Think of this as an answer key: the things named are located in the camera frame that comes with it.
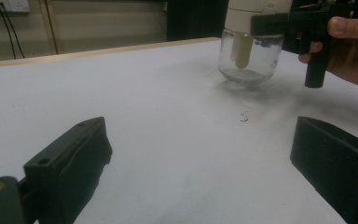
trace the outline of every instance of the table surface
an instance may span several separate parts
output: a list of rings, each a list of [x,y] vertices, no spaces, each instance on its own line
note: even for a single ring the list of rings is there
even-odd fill
[[[305,88],[282,52],[245,88],[218,71],[219,40],[168,45],[0,63],[0,176],[103,116],[114,154],[77,224],[344,223],[289,155],[297,116],[358,136],[358,86]]]

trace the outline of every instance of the black tool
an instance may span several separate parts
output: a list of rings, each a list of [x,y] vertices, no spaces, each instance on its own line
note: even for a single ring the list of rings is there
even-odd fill
[[[285,35],[283,49],[296,54],[309,53],[311,41],[322,42],[322,51],[312,54],[305,80],[306,87],[321,88],[332,43],[327,23],[334,16],[357,19],[358,0],[295,0],[289,13],[253,16],[251,35]]]
[[[0,224],[74,223],[111,155],[103,118],[78,123],[24,165],[20,182],[0,177]]]

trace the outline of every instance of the electrical cord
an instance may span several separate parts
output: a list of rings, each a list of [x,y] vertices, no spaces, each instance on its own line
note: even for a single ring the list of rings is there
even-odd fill
[[[154,9],[153,9],[153,6],[152,6],[152,2],[151,1],[148,1],[148,4],[149,4],[149,7],[150,7],[150,11],[151,13],[153,14],[154,18],[156,19],[159,27],[161,28],[162,32],[166,33],[167,30],[166,28],[164,28],[164,25],[161,23],[161,21],[158,19],[158,16],[156,15]]]
[[[13,24],[11,23],[10,17],[7,15],[7,11],[6,11],[6,9],[5,9],[5,5],[4,5],[2,2],[0,3],[0,5],[1,5],[1,7],[4,9],[5,15],[6,15],[6,17],[7,17],[8,23],[9,23],[10,26],[11,26],[11,29],[13,30],[14,36],[16,36],[17,46],[19,46],[19,50],[20,50],[21,56],[22,56],[22,58],[25,58],[24,53],[22,52],[22,49],[21,49],[21,46],[20,46],[19,38],[17,37],[16,30],[14,29]]]
[[[14,59],[16,59],[16,51],[14,50],[13,40],[11,39],[11,34],[10,34],[9,29],[8,29],[7,22],[5,20],[5,16],[4,16],[4,13],[2,12],[1,7],[0,7],[0,13],[1,13],[2,19],[4,20],[5,26],[7,28],[8,37],[10,38],[10,45],[11,45],[11,50],[13,51],[13,57],[14,57]]]

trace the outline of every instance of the glass jar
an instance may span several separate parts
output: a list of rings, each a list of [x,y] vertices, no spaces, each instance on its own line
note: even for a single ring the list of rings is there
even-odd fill
[[[281,53],[283,35],[251,36],[223,31],[219,70],[229,80],[258,84],[272,77]]]

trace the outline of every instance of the white device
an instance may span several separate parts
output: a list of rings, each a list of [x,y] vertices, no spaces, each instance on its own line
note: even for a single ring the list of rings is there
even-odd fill
[[[219,69],[233,81],[257,84],[272,77],[283,36],[251,36],[255,15],[287,13],[292,0],[229,0]]]

